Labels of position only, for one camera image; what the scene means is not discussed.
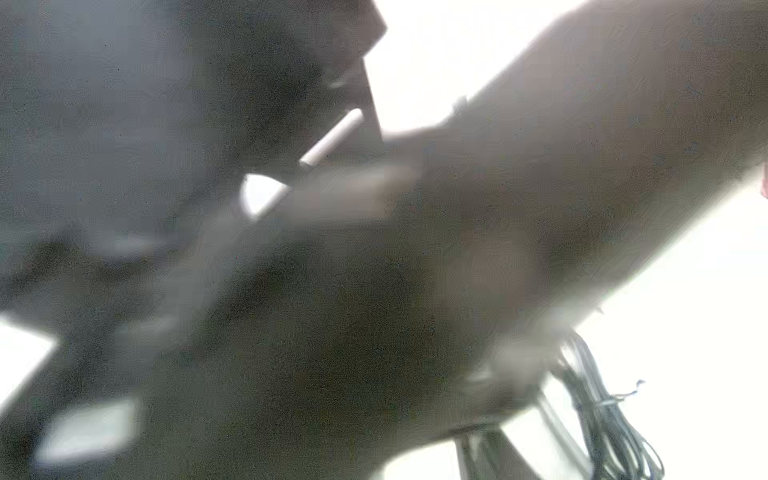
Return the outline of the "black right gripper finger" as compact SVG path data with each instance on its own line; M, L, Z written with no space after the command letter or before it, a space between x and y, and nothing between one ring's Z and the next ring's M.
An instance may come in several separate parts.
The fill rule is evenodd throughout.
M460 432L454 443L462 480L539 480L500 427Z

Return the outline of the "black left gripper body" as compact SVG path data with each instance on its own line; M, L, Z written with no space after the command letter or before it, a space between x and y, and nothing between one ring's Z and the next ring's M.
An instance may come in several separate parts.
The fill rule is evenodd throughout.
M386 26L371 1L5 1L1 259L133 252Z

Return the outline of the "black power adapter with cord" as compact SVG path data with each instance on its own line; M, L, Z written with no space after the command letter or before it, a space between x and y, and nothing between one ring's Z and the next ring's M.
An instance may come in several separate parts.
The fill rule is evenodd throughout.
M607 390L596 359L576 331L568 333L550 375L565 388L575 412L582 443L576 441L545 392L537 408L555 441L584 479L663 480L664 463L646 438L628 421L620 405L638 393L642 380L627 393Z

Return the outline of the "white small switch box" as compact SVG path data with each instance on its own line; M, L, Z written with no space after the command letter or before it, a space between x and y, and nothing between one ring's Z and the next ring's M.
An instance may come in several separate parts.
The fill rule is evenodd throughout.
M57 341L3 478L367 479L489 426L767 143L763 1L587 1L443 125L302 166L364 56L164 238L1 259L2 312Z

